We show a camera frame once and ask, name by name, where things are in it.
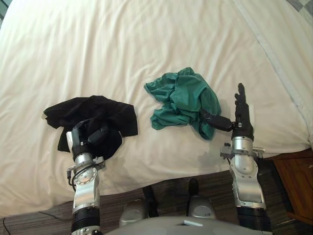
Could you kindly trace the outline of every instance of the green cloth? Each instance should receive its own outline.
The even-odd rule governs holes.
[[[200,109],[220,115],[221,107],[214,91],[200,74],[192,68],[178,73],[165,73],[144,88],[163,103],[151,117],[152,127],[160,130],[166,126],[190,124],[206,140],[214,135],[214,128],[202,122]]]

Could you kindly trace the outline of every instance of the white bed sheet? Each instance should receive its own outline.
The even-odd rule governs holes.
[[[73,199],[72,157],[57,151],[62,129],[41,115],[77,96],[135,106],[139,134],[107,160],[102,195],[227,170],[219,149],[229,133],[205,141],[190,126],[151,127],[161,104],[143,85],[184,67],[206,79],[232,119],[237,84],[244,84],[255,145],[267,157],[309,148],[312,29],[297,14],[270,0],[14,0],[0,30],[0,216]]]

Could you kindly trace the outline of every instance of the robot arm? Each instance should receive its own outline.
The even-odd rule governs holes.
[[[258,165],[255,161],[255,158],[262,157],[264,150],[253,147],[253,127],[250,123],[245,88],[241,83],[238,90],[239,94],[235,94],[235,122],[205,110],[201,111],[201,115],[209,125],[223,131],[233,131],[232,147],[225,143],[221,148],[221,157],[230,159],[233,193],[240,225],[271,234],[263,192],[257,179]]]
[[[100,193],[98,170],[105,167],[103,157],[94,158],[89,151],[90,137],[86,135],[89,120],[78,123],[67,132],[67,142],[73,154],[74,166],[67,169],[67,177],[74,176],[71,185],[75,191],[73,203],[72,235],[101,235]],[[92,135],[92,140],[101,138],[101,130]]]

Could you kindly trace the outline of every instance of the black cable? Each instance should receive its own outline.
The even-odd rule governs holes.
[[[40,214],[45,214],[45,215],[48,215],[48,216],[51,216],[57,220],[60,220],[60,221],[71,221],[72,219],[63,219],[63,218],[59,218],[59,217],[56,217],[55,215],[52,215],[52,214],[48,214],[46,212],[42,212],[42,211],[39,211],[38,213]]]
[[[75,184],[74,184],[74,179],[75,179],[75,177],[77,176],[77,175],[79,175],[80,173],[82,173],[83,171],[85,171],[85,170],[87,170],[88,168],[90,168],[90,167],[93,167],[93,166],[95,166],[96,164],[92,164],[92,165],[88,165],[88,166],[86,166],[86,167],[84,167],[83,169],[81,169],[81,170],[79,170],[79,171],[77,171],[76,173],[75,173],[75,175],[73,176],[73,178],[72,178],[72,188],[73,188],[73,190],[74,190],[74,192],[76,192],[76,188],[75,188]]]
[[[4,223],[4,220],[5,220],[5,218],[3,218],[3,220],[2,220],[2,224],[3,224],[3,226],[4,226],[5,230],[6,230],[6,232],[7,232],[9,235],[11,235],[11,233],[9,232],[8,228],[6,227],[6,225],[5,225],[5,223]]]

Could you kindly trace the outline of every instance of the black cloth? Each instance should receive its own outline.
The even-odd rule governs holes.
[[[133,105],[116,102],[101,95],[70,99],[47,108],[44,114],[50,126],[64,127],[58,144],[59,151],[69,152],[66,133],[80,121],[89,118],[88,136],[101,127],[106,130],[104,140],[90,148],[95,157],[103,156],[105,160],[110,158],[121,145],[121,136],[138,134]]]

